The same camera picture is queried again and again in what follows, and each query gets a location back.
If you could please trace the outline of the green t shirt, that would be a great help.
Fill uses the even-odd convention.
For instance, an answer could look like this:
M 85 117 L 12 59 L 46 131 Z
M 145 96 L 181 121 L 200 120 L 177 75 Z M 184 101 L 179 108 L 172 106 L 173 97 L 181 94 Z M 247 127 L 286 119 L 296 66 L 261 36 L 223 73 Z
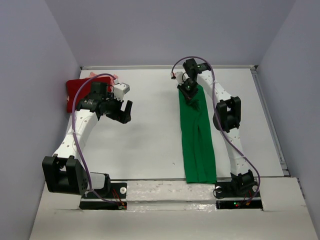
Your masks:
M 185 179 L 188 184 L 215 184 L 216 159 L 204 90 L 190 101 L 179 93 L 179 118 Z

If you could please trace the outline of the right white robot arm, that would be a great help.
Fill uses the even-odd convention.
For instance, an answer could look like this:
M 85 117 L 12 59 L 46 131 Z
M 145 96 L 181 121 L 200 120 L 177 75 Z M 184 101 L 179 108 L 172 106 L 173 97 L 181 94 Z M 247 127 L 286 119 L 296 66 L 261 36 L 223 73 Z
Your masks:
M 204 58 L 183 57 L 183 72 L 172 73 L 171 78 L 178 81 L 178 90 L 189 106 L 199 106 L 196 97 L 200 87 L 212 99 L 213 124 L 224 138 L 230 160 L 231 181 L 225 189 L 235 196 L 242 196 L 250 202 L 259 192 L 261 178 L 258 170 L 242 152 L 240 140 L 241 99 L 230 95 L 215 79 L 211 65 Z

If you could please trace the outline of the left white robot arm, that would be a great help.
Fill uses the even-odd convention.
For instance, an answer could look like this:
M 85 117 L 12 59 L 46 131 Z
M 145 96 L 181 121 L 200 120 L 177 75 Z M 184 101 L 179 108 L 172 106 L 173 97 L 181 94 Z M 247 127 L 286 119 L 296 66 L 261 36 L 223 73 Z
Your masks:
M 127 101 L 122 109 L 124 96 L 129 91 L 130 86 L 123 82 L 109 85 L 94 81 L 90 84 L 88 94 L 83 98 L 74 97 L 71 125 L 58 149 L 42 161 L 49 192 L 79 196 L 94 192 L 101 198 L 110 194 L 110 176 L 107 173 L 90 172 L 82 150 L 102 116 L 121 124 L 131 121 L 132 101 Z

